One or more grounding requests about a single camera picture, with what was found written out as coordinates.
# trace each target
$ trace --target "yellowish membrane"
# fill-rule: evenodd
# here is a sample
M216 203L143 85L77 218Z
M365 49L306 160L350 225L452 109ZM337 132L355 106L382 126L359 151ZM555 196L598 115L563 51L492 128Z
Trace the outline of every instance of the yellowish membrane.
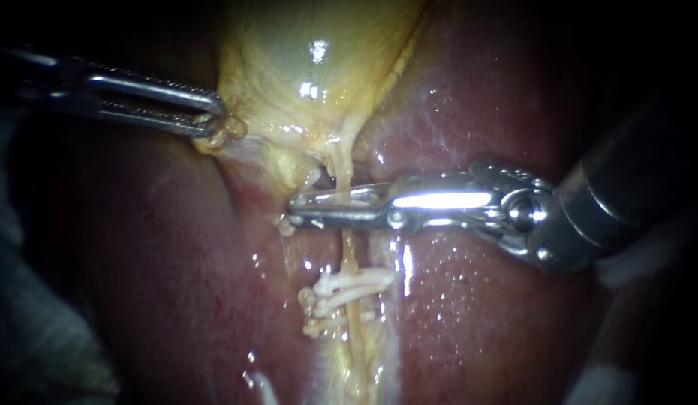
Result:
M320 164L338 191L348 191L354 141L411 57L423 9L424 1L406 0L230 1L218 91L246 136L197 140L197 149L231 158L256 143L253 158L285 193L307 187ZM344 230L342 240L338 274L297 297L303 332L325 342L317 375L326 389L317 402L377 404L391 336L378 308L393 270L363 271L352 232Z

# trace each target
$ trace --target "laparoscopic forceps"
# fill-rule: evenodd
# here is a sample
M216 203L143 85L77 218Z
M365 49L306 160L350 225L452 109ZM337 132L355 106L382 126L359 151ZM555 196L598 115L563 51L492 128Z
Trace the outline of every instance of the laparoscopic forceps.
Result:
M691 203L698 185L687 111L656 93L645 98L554 187L495 161L464 172L295 196L296 227L417 232L460 227L551 274L624 250ZM698 216L687 222L695 229Z
M188 138L215 136L228 117L214 91L73 56L0 47L0 77L0 97L37 110L139 125Z

